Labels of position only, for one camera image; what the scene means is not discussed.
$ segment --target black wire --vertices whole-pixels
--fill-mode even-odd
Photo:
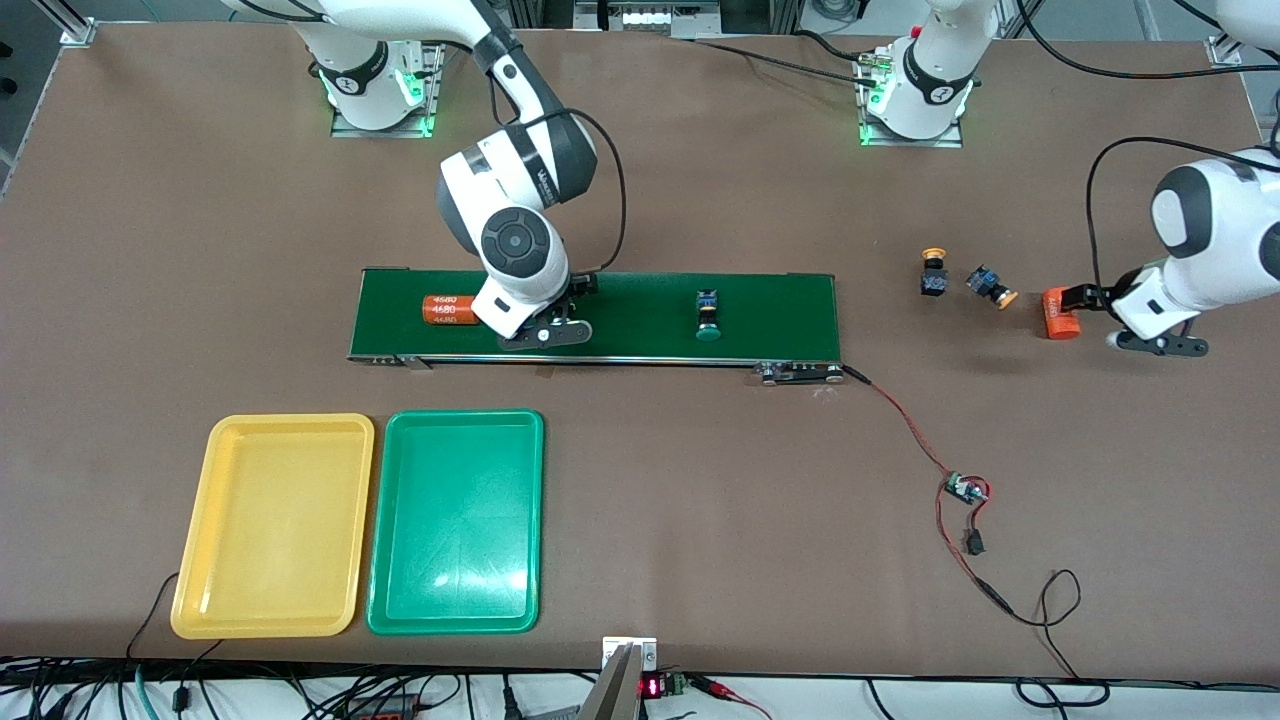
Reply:
[[[467,715],[471,720],[476,720],[476,706],[471,702],[471,675],[463,675],[467,679]]]
[[[137,632],[134,632],[133,637],[129,638],[129,644],[127,644],[124,647],[124,659],[125,660],[137,660],[137,657],[133,657],[133,643],[138,642],[138,638],[142,637],[142,632],[146,630],[147,625],[151,624],[151,618],[155,616],[156,607],[160,607],[160,598],[164,597],[165,588],[169,587],[169,583],[172,583],[172,582],[174,582],[177,579],[178,579],[178,573],[174,573],[174,574],[169,575],[168,578],[165,578],[163,583],[160,583],[160,589],[156,592],[156,598],[154,601],[151,601],[151,610],[147,611],[146,620],[143,620],[142,624],[138,625]]]
[[[881,715],[884,716],[884,720],[895,720],[893,715],[890,714],[888,708],[884,707],[884,702],[881,701],[879,693],[876,692],[876,680],[867,678],[867,687],[868,689],[872,691],[872,700],[876,701],[876,708],[881,711]]]
[[[867,53],[845,53],[844,50],[836,47],[831,42],[827,42],[826,37],[818,35],[817,32],[813,32],[812,29],[797,29],[791,35],[795,35],[797,37],[808,37],[809,40],[813,40],[818,45],[822,45],[822,49],[826,50],[827,53],[831,53],[832,55],[840,58],[841,60],[849,60],[850,63],[856,63],[859,55],[867,54]]]
[[[449,693],[442,701],[422,703],[422,691],[425,691],[426,685],[430,684],[430,682],[433,679],[435,679],[435,678],[436,678],[436,675],[431,675],[430,678],[426,679],[426,683],[422,683],[422,687],[417,689],[417,701],[419,701],[420,705],[422,705],[422,707],[421,707],[422,710],[431,710],[431,708],[435,708],[435,707],[440,707],[445,702],[449,702],[451,700],[458,697],[458,693],[462,692],[462,679],[458,678],[457,675],[453,675],[453,682],[456,684],[453,685],[453,692],[452,693]]]
[[[1277,94],[1277,102],[1280,102],[1280,94]],[[1183,142],[1180,140],[1170,140],[1167,137],[1132,136],[1132,137],[1123,137],[1112,142],[1111,145],[1107,145],[1106,147],[1102,149],[1101,152],[1098,152],[1097,158],[1093,159],[1093,164],[1089,167],[1089,177],[1084,183],[1084,222],[1089,232],[1089,258],[1091,258],[1091,264],[1093,265],[1093,283],[1098,287],[1103,287],[1103,284],[1102,284],[1102,269],[1098,263],[1098,234],[1093,223],[1093,179],[1098,174],[1098,165],[1102,164],[1102,159],[1106,158],[1108,152],[1123,145],[1132,145],[1135,142],[1149,142],[1152,145],[1167,145],[1170,147],[1181,147],[1183,150],[1202,152],[1204,155],[1211,155],[1213,158],[1219,158],[1222,160],[1240,163],[1243,165],[1248,165],[1251,168],[1256,168],[1260,170],[1280,172],[1280,167],[1276,165],[1268,165],[1266,163],[1260,163],[1257,160],[1251,160],[1248,158],[1242,158],[1239,155],[1233,155],[1230,152],[1224,152],[1221,150],[1215,150],[1212,147],[1204,147],[1203,145],[1196,145],[1194,142]],[[1102,306],[1112,318],[1116,319],[1116,322],[1120,322],[1121,324],[1124,323],[1123,320],[1120,320],[1120,316],[1116,315],[1115,310],[1111,309],[1111,299],[1107,297],[1107,293],[1102,293]]]
[[[1199,20],[1202,23],[1208,23],[1208,24],[1213,26],[1217,29],[1222,29],[1222,26],[1217,24],[1217,20],[1215,20],[1211,17],[1208,17],[1206,13],[1201,12],[1196,5],[1192,5],[1187,0],[1174,0],[1174,4],[1178,5],[1179,8],[1187,10],[1188,13],[1196,15],[1197,18],[1199,18]]]
[[[278,20],[285,20],[285,22],[291,22],[291,23],[323,23],[324,22],[324,15],[317,14],[315,10],[311,10],[307,15],[303,15],[303,17],[285,15],[283,13],[276,13],[275,10],[268,10],[266,8],[262,8],[261,5],[256,5],[251,0],[236,0],[236,1],[239,3],[241,5],[244,5],[250,10],[253,10],[255,13],[266,15],[269,18],[275,18]],[[305,8],[305,6],[300,5],[298,3],[293,3],[293,0],[289,0],[289,1],[296,8],[310,9],[310,8]]]
[[[497,85],[498,83],[494,82],[493,76],[489,76],[489,110],[493,113],[493,122],[498,123],[498,126],[506,127],[506,126],[509,126],[511,123],[515,123],[516,120],[518,120],[520,119],[520,114],[517,111],[516,117],[512,118],[512,119],[509,119],[509,120],[507,120],[507,122],[503,122],[498,117],[498,94],[494,90],[494,87]],[[511,105],[512,111],[516,111],[516,104],[512,102],[511,101],[511,96],[507,95],[507,88],[502,88],[502,96],[507,99],[507,104]]]
[[[1215,691],[1219,688],[1253,688],[1258,691],[1280,693],[1280,687],[1267,685],[1265,683],[1197,683],[1196,680],[1166,680],[1166,682],[1171,685],[1181,685],[1184,688],[1190,688],[1193,691]]]
[[[128,714],[124,712],[124,669],[120,669],[119,675],[115,678],[115,702],[120,707],[120,720],[129,720]]]
[[[1211,69],[1207,69],[1207,70],[1185,70],[1185,72],[1179,72],[1179,73],[1125,73],[1125,72],[1120,72],[1120,70],[1106,70],[1106,69],[1102,69],[1102,68],[1094,68],[1094,67],[1091,67],[1091,65],[1085,65],[1083,63],[1076,63],[1075,60],[1073,60],[1073,59],[1068,58],[1066,55],[1059,53],[1057,49],[1053,47],[1052,45],[1050,45],[1048,41],[1044,40],[1044,36],[1041,35],[1038,29],[1036,29],[1036,26],[1032,24],[1030,14],[1027,12],[1027,1],[1025,0],[1016,0],[1016,3],[1018,3],[1018,12],[1023,17],[1023,24],[1027,26],[1027,32],[1032,33],[1032,37],[1036,38],[1036,42],[1038,42],[1041,47],[1043,47],[1057,61],[1060,61],[1060,63],[1062,63],[1065,65],[1069,65],[1071,68],[1075,68],[1075,69],[1078,69],[1080,72],[1089,73],[1092,76],[1120,78],[1120,79],[1183,79],[1183,78],[1189,78],[1189,77],[1225,76],[1225,74],[1234,74],[1234,73],[1262,73],[1262,72],[1276,72],[1276,70],[1280,70],[1280,64],[1275,64],[1275,65],[1235,65],[1235,67],[1231,67],[1231,68],[1211,68]]]
[[[1280,143],[1277,143],[1280,141],[1280,90],[1276,90],[1275,97],[1271,99],[1271,106],[1276,111],[1276,119],[1271,124],[1271,142],[1267,145],[1267,150],[1280,158]]]
[[[218,716],[218,708],[214,707],[212,698],[209,697],[209,689],[205,688],[205,679],[197,676],[196,682],[200,684],[200,694],[205,697],[205,708],[209,710],[209,715],[214,720],[223,720],[221,717]]]
[[[576,108],[561,108],[558,110],[552,110],[550,113],[545,113],[538,118],[529,120],[527,123],[520,123],[520,124],[521,127],[527,129],[532,126],[536,126],[538,123],[549,120],[550,118],[558,118],[561,115],[576,115],[579,118],[582,118],[593,128],[595,128],[595,132],[600,133],[600,137],[603,137],[604,142],[609,146],[609,152],[613,154],[613,163],[618,168],[618,199],[621,202],[621,215],[618,218],[618,241],[617,243],[614,243],[613,252],[609,255],[608,260],[600,263],[595,268],[591,268],[589,270],[581,270],[575,274],[599,273],[607,269],[609,265],[613,264],[614,260],[618,259],[618,255],[622,252],[622,243],[626,241],[627,237],[627,176],[626,172],[622,169],[622,154],[618,152],[617,143],[613,142],[613,137],[609,136],[609,132],[607,129],[604,129],[604,126],[602,126],[600,122],[593,118],[591,115],[588,115],[586,113]]]
[[[1174,0],[1174,4],[1178,5],[1179,8],[1187,10],[1188,13],[1196,15],[1196,18],[1199,19],[1199,22],[1202,22],[1204,24],[1208,24],[1210,27],[1212,27],[1215,29],[1222,29],[1222,26],[1217,20],[1215,20],[1213,18],[1211,18],[1208,15],[1208,13],[1204,13],[1203,10],[1201,10],[1196,5],[1192,5],[1187,0]],[[1280,53],[1272,53],[1271,50],[1267,50],[1266,47],[1258,47],[1258,50],[1263,55],[1266,55],[1267,58],[1271,58],[1272,60],[1280,63]]]
[[[696,42],[694,42],[694,45],[698,45],[700,47],[714,47],[717,50],[723,50],[726,53],[733,53],[735,55],[742,55],[744,58],[750,58],[753,60],[760,60],[762,63],[769,63],[769,64],[777,65],[780,68],[787,68],[787,69],[792,69],[792,70],[799,70],[801,73],[810,73],[810,74],[815,74],[815,76],[820,76],[820,77],[826,77],[826,78],[831,78],[831,79],[838,79],[838,81],[842,81],[842,82],[851,82],[854,85],[861,85],[861,86],[865,86],[865,87],[876,87],[876,81],[873,81],[870,78],[860,78],[860,77],[854,77],[854,76],[845,76],[845,74],[840,74],[840,73],[833,73],[833,72],[829,72],[829,70],[819,70],[818,68],[810,68],[808,65],[800,65],[797,63],[788,63],[787,60],[780,60],[777,58],[769,58],[768,55],[760,55],[759,53],[751,53],[750,50],[742,50],[740,47],[730,47],[728,45],[717,45],[714,42],[703,42],[703,41],[696,41]]]
[[[1044,691],[1044,694],[1048,696],[1050,700],[1043,701],[1029,697],[1024,688],[1024,685],[1027,684],[1036,685],[1039,689]],[[1041,710],[1057,710],[1057,714],[1061,716],[1062,720],[1070,720],[1070,717],[1066,716],[1068,707],[1076,707],[1076,708],[1098,707],[1100,705],[1103,705],[1108,700],[1111,700],[1110,684],[1100,682],[1096,684],[1088,684],[1087,687],[1102,688],[1102,694],[1093,700],[1062,700],[1057,697],[1057,693],[1053,692],[1053,688],[1048,687],[1048,683],[1038,678],[1018,678],[1016,680],[1014,680],[1014,692],[1018,693],[1019,700],[1021,700],[1023,702],[1025,702],[1032,707],[1038,707]]]

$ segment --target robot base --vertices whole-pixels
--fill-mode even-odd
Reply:
[[[858,86],[855,91],[858,101],[859,143],[868,147],[964,147],[959,117],[942,135],[927,140],[913,140],[891,131],[888,126],[884,124],[884,120],[868,110],[869,106],[879,104],[883,100],[883,94],[887,92],[884,88],[888,87],[893,73],[893,59],[891,53],[892,49],[888,46],[877,47],[874,54],[867,55],[863,59],[859,59],[859,61],[852,63],[854,74],[856,77],[867,77],[877,82],[876,87]]]
[[[333,123],[329,135],[333,137],[406,137],[424,138],[435,133],[435,110],[440,101],[440,74],[444,70],[444,45],[422,45],[422,54],[415,55],[411,68],[421,77],[407,77],[403,90],[406,97],[422,104],[413,109],[403,120],[389,128],[361,129],[347,122],[337,109],[333,110]]]

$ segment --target brown table surface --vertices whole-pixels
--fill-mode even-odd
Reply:
[[[1052,569],[1079,574],[1084,603],[1055,639],[1082,674],[1280,679],[1276,304],[1208,314],[1213,352],[1179,361],[1107,350],[1101,315],[1078,341],[1042,340],[1036,297],[1001,314],[961,284],[979,263],[1028,293],[1088,279],[1093,155],[1135,133],[1257,142],[1239,78],[1102,79],[997,42],[963,151],[864,149],[837,82],[643,33],[525,38],[621,146],[614,268],[833,273],[845,359],[995,484],[978,573],[1024,614]],[[741,42],[842,69],[805,40]],[[1192,44],[1065,47],[1112,68],[1204,63]],[[64,54],[0,205],[0,653],[123,652],[178,566],[225,415],[527,406],[548,428],[532,632],[379,638],[361,597],[338,637],[219,655],[590,667],[602,635],[630,633],[721,671],[1060,673],[947,555],[936,471],[864,386],[348,363],[361,268],[475,266],[433,188],[492,120],[460,61],[436,138],[330,140],[306,64],[288,28],[246,24],[109,26]],[[1105,165],[1107,278],[1158,255],[1147,202],[1189,158],[1133,147]],[[552,211],[577,264],[616,232],[608,155],[600,168]],[[932,245],[950,251],[937,300],[916,290]],[[963,506],[947,511],[959,532]],[[168,605],[138,652],[197,653]]]

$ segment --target robotic arm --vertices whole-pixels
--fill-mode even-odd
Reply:
[[[910,140],[945,133],[964,110],[973,73],[996,35],[997,0],[929,0],[918,36],[888,46],[892,70],[867,111]]]
[[[485,0],[282,1],[225,0],[234,9],[276,3],[269,12],[296,17],[308,9],[323,18],[291,24],[315,56],[332,101],[356,127],[390,127],[421,104],[404,88],[408,58],[424,40],[471,50],[512,99],[518,122],[440,163],[435,201],[445,225],[489,275],[472,310],[503,338],[513,337],[568,287],[564,245],[541,211],[591,184],[590,136],[575,118],[554,114],[564,106]],[[588,337],[579,333],[572,342]]]
[[[1277,161],[1258,149],[1236,155]],[[1280,173],[1219,159],[1175,168],[1156,187],[1151,219],[1169,258],[1111,290],[1112,311],[1142,340],[1280,292]]]

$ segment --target robot cable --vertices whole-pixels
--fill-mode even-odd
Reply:
[[[1027,12],[1027,0],[1015,0],[1015,1],[1018,3],[1018,13],[1021,15],[1023,23],[1027,26],[1027,32],[1032,33],[1032,37],[1036,38],[1036,42],[1038,42],[1041,47],[1043,47],[1057,61],[1093,76],[1120,78],[1120,79],[1183,79],[1189,77],[1225,76],[1231,73],[1265,73],[1265,72],[1280,70],[1280,64],[1236,65],[1233,68],[1212,68],[1204,70],[1185,70],[1179,73],[1126,73],[1120,70],[1093,68],[1083,63],[1078,63],[1068,58],[1066,55],[1059,53],[1057,49],[1050,45],[1048,41],[1044,40],[1044,36],[1041,35],[1038,29],[1036,29],[1036,26],[1032,24],[1030,13]]]
[[[489,97],[490,97],[490,101],[493,102],[493,117],[494,117],[494,119],[497,119],[498,118],[498,99],[497,99],[497,96],[493,92],[489,94]],[[591,115],[584,113],[582,110],[579,110],[577,108],[561,108],[558,110],[552,110],[549,113],[545,113],[543,115],[539,115],[539,117],[529,120],[527,123],[515,123],[515,122],[512,122],[512,123],[507,123],[506,126],[503,126],[503,123],[499,122],[498,124],[503,126],[503,127],[517,126],[518,124],[520,127],[522,127],[525,129],[529,129],[530,127],[536,126],[538,123],[543,123],[543,122],[547,122],[547,120],[549,120],[552,118],[559,118],[559,117],[563,117],[563,115],[573,115],[573,117],[582,118],[584,120],[588,122],[588,124],[590,124],[593,128],[595,128],[595,132],[600,133],[600,137],[604,138],[605,145],[609,146],[609,152],[613,155],[613,164],[618,168],[618,201],[620,201],[620,206],[621,206],[620,218],[618,218],[618,240],[613,245],[613,252],[609,255],[608,260],[605,260],[604,263],[600,263],[599,265],[596,265],[594,268],[590,268],[590,269],[586,269],[586,270],[576,270],[573,273],[576,275],[589,275],[589,274],[599,273],[599,272],[607,269],[609,265],[612,265],[613,261],[617,260],[618,255],[622,252],[622,243],[626,241],[626,237],[627,237],[627,176],[626,176],[626,172],[623,172],[623,169],[622,169],[622,154],[618,152],[618,146],[617,146],[617,143],[613,142],[613,137],[609,136],[609,131],[604,129],[604,126],[602,126],[599,120],[596,120]]]
[[[1280,92],[1276,94],[1276,102],[1277,108],[1280,108]],[[1277,131],[1272,128],[1271,147],[1268,147],[1268,150],[1272,154],[1276,154],[1277,158],[1280,158],[1280,152],[1276,152],[1277,150],[1275,145],[1276,137],[1277,137]],[[1239,163],[1242,165],[1248,165],[1258,170],[1270,170],[1280,173],[1280,167],[1277,165],[1260,163],[1249,158],[1240,158],[1239,155],[1233,155],[1231,152],[1224,152],[1221,150],[1215,150],[1212,147],[1204,147],[1203,145],[1196,145],[1194,142],[1183,142],[1181,140],[1171,140],[1167,137],[1130,136],[1130,137],[1121,137],[1120,140],[1112,142],[1111,145],[1107,145],[1106,147],[1102,149],[1101,152],[1098,152],[1097,158],[1093,159],[1093,165],[1089,167],[1089,177],[1084,183],[1084,223],[1089,232],[1089,259],[1093,265],[1093,284],[1096,284],[1097,287],[1106,287],[1106,286],[1102,284],[1102,269],[1098,264],[1098,234],[1093,222],[1093,181],[1098,174],[1098,165],[1102,164],[1102,159],[1106,158],[1108,152],[1123,145],[1133,145],[1138,142],[1147,142],[1152,145],[1167,145],[1170,147],[1181,147],[1183,150],[1190,150],[1193,152],[1212,155],[1213,158],[1220,158],[1222,160]],[[1106,293],[1103,293],[1102,296],[1102,306],[1106,309],[1107,314],[1110,314],[1112,318],[1116,319],[1116,322],[1124,324],[1124,320],[1121,320],[1119,315],[1116,315],[1115,310],[1111,309],[1111,299],[1107,297]]]

